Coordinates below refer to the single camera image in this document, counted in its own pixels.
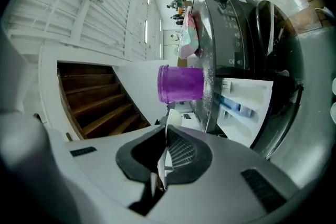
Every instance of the white container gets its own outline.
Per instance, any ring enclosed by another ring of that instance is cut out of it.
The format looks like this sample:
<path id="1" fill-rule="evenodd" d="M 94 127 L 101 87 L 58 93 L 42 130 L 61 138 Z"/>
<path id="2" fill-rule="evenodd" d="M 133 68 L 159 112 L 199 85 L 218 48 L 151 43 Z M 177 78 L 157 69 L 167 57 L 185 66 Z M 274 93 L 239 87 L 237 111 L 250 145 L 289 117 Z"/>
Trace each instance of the white container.
<path id="1" fill-rule="evenodd" d="M 196 115 L 194 113 L 186 113 L 190 117 L 190 119 L 186 119 L 184 117 L 185 114 L 182 115 L 182 127 L 195 129 L 202 131 L 201 125 L 199 120 L 197 119 Z"/>
<path id="2" fill-rule="evenodd" d="M 331 90 L 336 95 L 336 78 L 332 81 Z"/>
<path id="3" fill-rule="evenodd" d="M 230 140 L 250 147 L 265 120 L 273 82 L 229 78 L 223 79 L 222 84 L 222 96 L 253 111 L 248 118 L 220 104 L 217 124 Z"/>
<path id="4" fill-rule="evenodd" d="M 334 123 L 336 124 L 336 103 L 331 106 L 330 115 Z"/>

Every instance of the white wall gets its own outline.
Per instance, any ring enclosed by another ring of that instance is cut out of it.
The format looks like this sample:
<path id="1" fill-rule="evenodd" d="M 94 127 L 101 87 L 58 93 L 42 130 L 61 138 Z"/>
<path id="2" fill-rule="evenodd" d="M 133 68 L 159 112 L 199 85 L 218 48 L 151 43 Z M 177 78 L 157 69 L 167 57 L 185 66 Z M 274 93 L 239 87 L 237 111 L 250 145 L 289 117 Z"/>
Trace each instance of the white wall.
<path id="1" fill-rule="evenodd" d="M 166 104 L 159 101 L 157 93 L 157 75 L 159 67 L 163 65 L 173 66 L 174 63 L 159 60 L 132 62 L 113 67 L 133 102 L 152 125 L 168 112 Z"/>
<path id="2" fill-rule="evenodd" d="M 37 113 L 40 116 L 42 123 L 44 124 L 47 122 L 47 119 L 43 111 L 41 97 L 39 94 L 37 66 L 32 68 L 32 71 L 32 83 L 23 100 L 23 112 L 29 116 L 33 116 L 35 113 Z"/>
<path id="3" fill-rule="evenodd" d="M 176 31 L 174 30 L 166 30 L 163 31 L 163 45 L 178 45 L 180 42 L 176 38 Z"/>
<path id="4" fill-rule="evenodd" d="M 163 31 L 163 59 L 170 60 L 177 65 L 178 55 L 175 54 L 175 50 L 179 45 L 179 41 L 176 41 L 176 37 L 172 38 L 171 35 L 175 35 L 174 30 Z"/>
<path id="5" fill-rule="evenodd" d="M 7 35 L 32 65 L 38 65 L 41 104 L 36 98 L 23 109 L 39 113 L 42 106 L 41 117 L 65 140 L 66 132 L 73 138 L 75 133 L 60 103 L 57 61 L 113 66 L 159 59 L 162 33 L 154 0 L 149 5 L 146 0 L 13 0 L 9 7 L 3 22 Z"/>
<path id="6" fill-rule="evenodd" d="M 175 54 L 175 50 L 178 48 L 178 45 L 166 45 L 163 46 L 163 59 L 169 60 L 177 66 L 178 55 Z"/>
<path id="7" fill-rule="evenodd" d="M 156 0 L 157 8 L 159 9 L 162 20 L 162 30 L 179 30 L 181 27 L 177 25 L 175 20 L 170 19 L 171 16 L 177 14 L 177 11 L 172 8 L 167 8 L 167 5 L 173 0 Z"/>

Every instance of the white plastic surface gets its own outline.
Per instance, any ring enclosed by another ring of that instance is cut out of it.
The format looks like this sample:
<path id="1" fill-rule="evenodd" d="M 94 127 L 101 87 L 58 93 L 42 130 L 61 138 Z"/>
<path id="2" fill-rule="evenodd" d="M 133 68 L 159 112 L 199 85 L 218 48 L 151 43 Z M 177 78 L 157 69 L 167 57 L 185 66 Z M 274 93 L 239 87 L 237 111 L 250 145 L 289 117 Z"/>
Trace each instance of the white plastic surface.
<path id="1" fill-rule="evenodd" d="M 181 126 L 182 124 L 182 115 L 180 114 L 179 111 L 175 109 L 170 109 L 169 110 L 169 115 L 167 119 L 167 125 L 172 124 L 175 126 Z"/>
<path id="2" fill-rule="evenodd" d="M 184 114 L 188 114 L 190 119 L 185 119 L 184 116 L 182 115 L 182 125 L 181 125 L 182 127 L 202 131 L 199 120 L 197 119 L 194 113 L 184 113 Z"/>
<path id="3" fill-rule="evenodd" d="M 336 124 L 336 103 L 331 106 L 330 115 L 334 123 Z"/>
<path id="4" fill-rule="evenodd" d="M 223 79 L 222 84 L 230 85 L 229 88 L 222 88 L 222 96 L 253 111 L 248 118 L 220 104 L 217 124 L 230 140 L 250 147 L 266 117 L 273 82 L 230 78 Z"/>
<path id="5" fill-rule="evenodd" d="M 189 102 L 183 102 L 183 103 L 177 102 L 175 103 L 174 109 L 179 111 L 181 114 L 193 112 L 193 109 L 191 108 Z"/>
<path id="6" fill-rule="evenodd" d="M 331 89 L 332 89 L 332 92 L 336 95 L 336 79 L 332 81 Z"/>

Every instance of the white wooden paneling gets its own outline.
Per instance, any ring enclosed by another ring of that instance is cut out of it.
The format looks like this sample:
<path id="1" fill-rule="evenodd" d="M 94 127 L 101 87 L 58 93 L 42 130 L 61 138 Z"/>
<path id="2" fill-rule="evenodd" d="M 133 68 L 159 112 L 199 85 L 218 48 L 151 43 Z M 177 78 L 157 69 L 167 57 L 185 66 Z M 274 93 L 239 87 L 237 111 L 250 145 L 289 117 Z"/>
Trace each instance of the white wooden paneling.
<path id="1" fill-rule="evenodd" d="M 78 55 L 85 55 L 85 62 L 89 62 L 89 54 L 95 56 L 95 63 L 108 64 L 107 59 L 114 59 L 111 65 L 159 59 L 159 13 L 155 0 L 149 5 L 147 0 L 15 0 L 6 18 L 4 24 L 15 48 L 31 64 L 38 65 L 40 99 L 34 96 L 27 101 L 24 104 L 29 108 L 27 111 L 32 114 L 36 110 L 49 126 L 69 131 L 71 136 L 73 130 L 61 127 L 64 121 L 57 119 L 61 113 L 59 100 L 57 108 L 53 108 L 48 100 L 51 96 L 46 92 L 51 91 L 48 85 L 56 87 L 57 60 L 76 62 L 81 61 Z M 145 20 L 149 22 L 147 44 L 144 42 Z M 42 54 L 41 46 L 45 44 L 48 46 Z M 48 62 L 45 55 L 51 55 L 47 50 L 53 47 L 57 56 Z M 77 54 L 62 55 L 71 47 Z"/>
<path id="2" fill-rule="evenodd" d="M 16 0 L 7 30 L 18 50 L 32 46 L 37 51 L 46 38 L 126 60 L 153 60 L 159 40 L 149 29 L 144 43 L 144 21 L 156 25 L 156 4 L 146 0 Z M 29 43 L 23 43 L 29 37 Z"/>

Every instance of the wooden trim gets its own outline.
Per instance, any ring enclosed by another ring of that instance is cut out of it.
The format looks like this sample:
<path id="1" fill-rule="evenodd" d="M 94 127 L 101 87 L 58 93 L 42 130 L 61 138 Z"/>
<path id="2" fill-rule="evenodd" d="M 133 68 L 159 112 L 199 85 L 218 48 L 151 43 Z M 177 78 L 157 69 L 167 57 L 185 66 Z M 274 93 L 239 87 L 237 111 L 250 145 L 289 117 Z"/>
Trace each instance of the wooden trim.
<path id="1" fill-rule="evenodd" d="M 309 5 L 313 8 L 323 8 L 325 7 L 326 3 L 324 2 L 324 0 L 312 0 L 309 1 Z"/>
<path id="2" fill-rule="evenodd" d="M 68 121 L 70 122 L 73 130 L 75 131 L 76 135 L 78 136 L 78 138 L 80 140 L 84 140 L 84 139 L 86 139 L 86 136 L 84 135 L 84 132 L 83 132 L 82 128 L 79 126 L 75 116 L 73 115 L 73 112 L 72 112 L 71 107 L 68 103 L 68 99 L 66 97 L 65 91 L 63 89 L 62 80 L 61 80 L 61 76 L 60 76 L 60 73 L 59 73 L 58 69 L 57 69 L 57 77 L 58 77 L 58 86 L 59 86 L 61 103 L 62 103 L 62 106 L 64 108 L 65 114 L 66 114 L 66 116 L 68 118 Z"/>
<path id="3" fill-rule="evenodd" d="M 323 27 L 331 27 L 333 24 L 329 20 L 323 20 L 321 21 L 321 24 Z"/>

